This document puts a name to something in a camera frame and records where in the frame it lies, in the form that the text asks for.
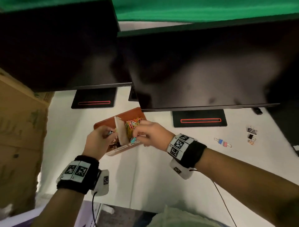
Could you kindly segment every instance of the green curtain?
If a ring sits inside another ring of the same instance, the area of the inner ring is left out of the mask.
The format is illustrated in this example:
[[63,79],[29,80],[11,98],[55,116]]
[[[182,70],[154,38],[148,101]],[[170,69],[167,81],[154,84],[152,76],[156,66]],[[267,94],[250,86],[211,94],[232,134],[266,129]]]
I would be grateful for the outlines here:
[[[14,11],[89,0],[0,0]],[[299,13],[299,0],[112,0],[119,21],[203,22]]]

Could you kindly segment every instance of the black monitor screen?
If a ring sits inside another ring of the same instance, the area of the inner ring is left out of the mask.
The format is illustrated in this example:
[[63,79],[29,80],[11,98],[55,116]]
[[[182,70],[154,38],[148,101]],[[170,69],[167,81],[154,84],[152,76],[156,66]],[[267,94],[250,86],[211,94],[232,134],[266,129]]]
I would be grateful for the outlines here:
[[143,111],[272,106],[298,77],[298,19],[165,29],[119,37]]
[[0,14],[0,68],[34,91],[130,85],[112,2]]

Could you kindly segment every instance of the white table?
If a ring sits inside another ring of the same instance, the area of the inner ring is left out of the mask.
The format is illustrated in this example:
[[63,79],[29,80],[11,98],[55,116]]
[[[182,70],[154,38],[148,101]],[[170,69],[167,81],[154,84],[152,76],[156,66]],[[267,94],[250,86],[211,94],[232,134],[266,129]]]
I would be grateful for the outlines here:
[[[55,93],[49,107],[40,193],[55,193],[57,177],[82,153],[86,136],[96,122],[139,106],[138,102],[128,101],[129,92],[130,87],[119,87],[113,108],[77,110],[71,109],[75,91]],[[145,116],[175,134],[195,137],[212,149],[299,184],[299,158],[267,111],[262,111],[264,114],[258,116],[251,109],[226,109],[227,127],[174,128],[170,112],[150,112]],[[259,130],[254,146],[247,143],[246,127],[250,125]],[[215,137],[233,147],[219,145]],[[234,226],[211,180],[199,172],[183,180],[171,170],[170,161],[166,153],[142,145],[113,157],[104,156],[100,168],[110,171],[109,193],[96,197],[96,201],[152,212],[162,212],[167,204]],[[218,188],[238,227],[272,226]],[[91,200],[90,193],[85,200]]]

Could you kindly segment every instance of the person's left arm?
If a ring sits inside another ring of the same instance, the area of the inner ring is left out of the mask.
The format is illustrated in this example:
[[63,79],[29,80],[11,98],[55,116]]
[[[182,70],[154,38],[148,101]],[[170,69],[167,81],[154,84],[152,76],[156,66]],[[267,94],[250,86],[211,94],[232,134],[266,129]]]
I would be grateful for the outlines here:
[[[109,131],[114,133],[107,137]],[[100,160],[116,137],[117,133],[112,128],[97,128],[87,136],[82,155]],[[31,227],[73,227],[83,198],[83,193],[65,188],[58,189]]]

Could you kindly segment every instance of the cardboard box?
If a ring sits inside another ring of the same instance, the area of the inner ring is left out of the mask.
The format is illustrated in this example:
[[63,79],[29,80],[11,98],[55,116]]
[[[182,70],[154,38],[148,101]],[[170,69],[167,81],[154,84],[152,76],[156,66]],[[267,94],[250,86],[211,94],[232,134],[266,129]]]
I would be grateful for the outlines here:
[[34,93],[0,69],[0,208],[34,209],[48,107],[54,95]]
[[[131,109],[129,111],[126,111],[124,113],[118,114],[116,116],[113,116],[111,118],[108,118],[106,120],[103,120],[103,121],[100,121],[100,122],[96,123],[94,125],[94,129],[96,129],[96,128],[102,126],[102,125],[106,125],[106,126],[111,127],[111,128],[116,128],[116,123],[115,122],[116,122],[116,118],[117,117],[120,118],[124,123],[126,121],[134,120],[136,118],[142,118],[142,119],[146,120],[144,113],[141,111],[141,108],[137,107],[137,108]],[[106,155],[108,155],[108,156],[114,156],[114,155],[117,155],[117,154],[119,154],[121,152],[129,150],[129,149],[131,149],[133,147],[136,147],[136,146],[138,146],[140,144],[141,143],[139,141],[136,141],[134,143],[130,143],[129,140],[128,140],[125,145],[123,145],[121,147],[118,147],[118,148],[116,148],[114,150],[107,151]]]

